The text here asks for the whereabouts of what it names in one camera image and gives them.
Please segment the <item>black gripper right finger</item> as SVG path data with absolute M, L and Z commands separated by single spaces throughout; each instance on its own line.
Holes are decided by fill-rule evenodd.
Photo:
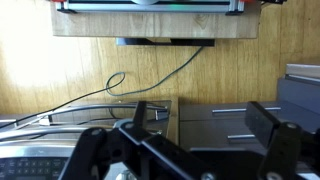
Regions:
M 267 148 L 280 121 L 258 102 L 250 101 L 246 107 L 245 124 L 261 145 Z

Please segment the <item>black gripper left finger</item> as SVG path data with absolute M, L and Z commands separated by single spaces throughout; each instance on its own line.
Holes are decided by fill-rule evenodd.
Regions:
M 139 101 L 136 106 L 136 110 L 133 116 L 133 122 L 135 125 L 145 128 L 147 123 L 147 102 Z

